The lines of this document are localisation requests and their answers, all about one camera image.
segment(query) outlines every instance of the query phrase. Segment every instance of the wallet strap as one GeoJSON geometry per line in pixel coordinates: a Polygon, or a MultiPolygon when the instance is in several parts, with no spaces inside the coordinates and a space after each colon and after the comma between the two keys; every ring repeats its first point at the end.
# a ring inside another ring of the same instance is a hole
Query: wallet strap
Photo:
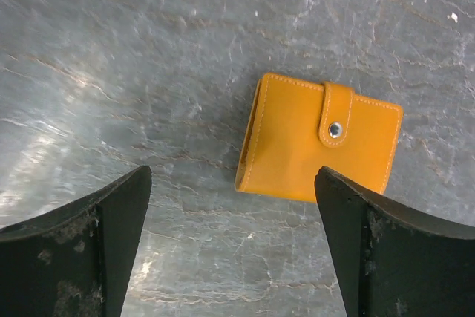
{"type": "Polygon", "coordinates": [[[324,106],[318,137],[327,148],[338,148],[345,143],[350,128],[354,96],[350,87],[324,83],[324,106]]]}

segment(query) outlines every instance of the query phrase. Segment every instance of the leather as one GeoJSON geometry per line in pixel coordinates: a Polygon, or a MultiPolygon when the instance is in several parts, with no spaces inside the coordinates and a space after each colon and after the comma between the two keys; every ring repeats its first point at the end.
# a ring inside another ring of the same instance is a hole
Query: leather
{"type": "Polygon", "coordinates": [[[389,180],[402,107],[352,88],[268,73],[259,81],[235,180],[239,192],[315,202],[328,166],[380,194],[389,180]],[[341,136],[329,127],[339,122],[341,136]]]}

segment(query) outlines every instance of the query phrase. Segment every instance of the metal button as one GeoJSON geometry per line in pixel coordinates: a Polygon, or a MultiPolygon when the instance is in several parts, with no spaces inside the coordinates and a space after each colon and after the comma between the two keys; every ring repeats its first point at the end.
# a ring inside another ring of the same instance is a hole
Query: metal button
{"type": "Polygon", "coordinates": [[[343,127],[339,122],[333,122],[330,127],[328,128],[328,132],[333,139],[340,137],[343,133],[343,127]]]}

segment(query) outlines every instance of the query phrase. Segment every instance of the gray stone surface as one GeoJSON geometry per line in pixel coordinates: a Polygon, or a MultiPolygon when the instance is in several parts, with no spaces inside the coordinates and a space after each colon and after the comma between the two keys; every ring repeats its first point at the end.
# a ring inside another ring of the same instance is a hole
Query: gray stone surface
{"type": "Polygon", "coordinates": [[[0,0],[0,225],[149,164],[124,316],[344,316],[316,205],[233,190],[257,80],[403,105],[388,195],[475,225],[474,18],[474,0],[0,0]]]}

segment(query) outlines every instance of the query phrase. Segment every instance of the card holder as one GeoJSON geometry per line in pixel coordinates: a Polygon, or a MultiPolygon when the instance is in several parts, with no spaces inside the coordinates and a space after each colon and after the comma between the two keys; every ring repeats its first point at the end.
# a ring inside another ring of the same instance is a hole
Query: card holder
{"type": "Polygon", "coordinates": [[[402,107],[268,73],[259,81],[237,168],[239,192],[315,202],[314,180],[328,166],[383,193],[402,107]]]}

